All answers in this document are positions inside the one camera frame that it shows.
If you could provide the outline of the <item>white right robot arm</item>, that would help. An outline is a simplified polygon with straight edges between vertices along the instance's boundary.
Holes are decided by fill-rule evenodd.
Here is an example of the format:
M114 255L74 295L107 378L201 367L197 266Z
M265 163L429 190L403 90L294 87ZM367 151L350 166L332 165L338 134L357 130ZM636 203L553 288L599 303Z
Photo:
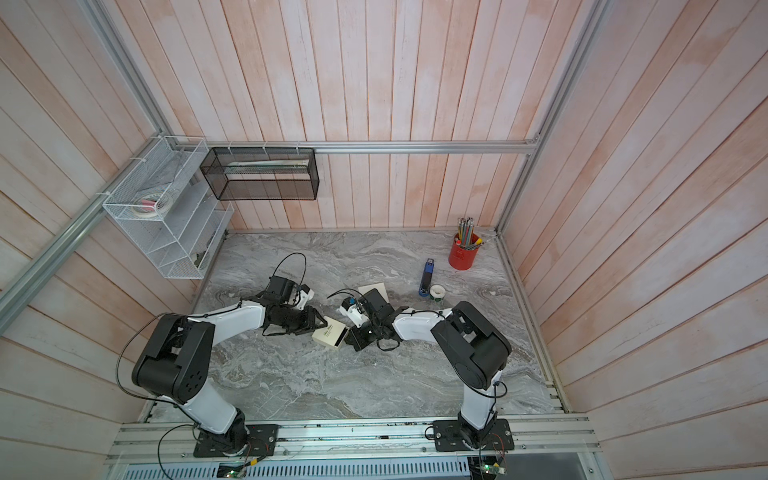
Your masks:
M345 342L357 351L391 340L434 343L464 385L458 422L470 440L484 438L496 421L501 374L511 343L473 304L461 301L442 310L395 308L373 289L342 300L338 312L354 327Z

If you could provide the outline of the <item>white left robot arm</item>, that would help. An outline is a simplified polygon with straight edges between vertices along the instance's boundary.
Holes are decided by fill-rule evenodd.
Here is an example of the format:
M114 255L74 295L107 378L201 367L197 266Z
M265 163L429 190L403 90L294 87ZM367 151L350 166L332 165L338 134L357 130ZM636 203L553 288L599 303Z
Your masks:
M265 290L236 304L197 315L162 315L137 360L132 382L169 401L192 419L200 436L227 455L240 452L249 432L243 412L208 379L213 347L241 333L276 326L277 336L311 333L327 324L308 302L306 284L277 275Z

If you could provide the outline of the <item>cream drawer jewelry box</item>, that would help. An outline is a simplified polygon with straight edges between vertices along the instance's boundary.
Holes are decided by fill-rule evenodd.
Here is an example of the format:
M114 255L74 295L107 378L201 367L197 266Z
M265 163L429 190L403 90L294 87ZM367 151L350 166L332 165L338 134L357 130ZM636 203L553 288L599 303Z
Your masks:
M319 328L312 334L312 340L319 345L338 350L349 332L349 328L343 322L324 316L326 326Z

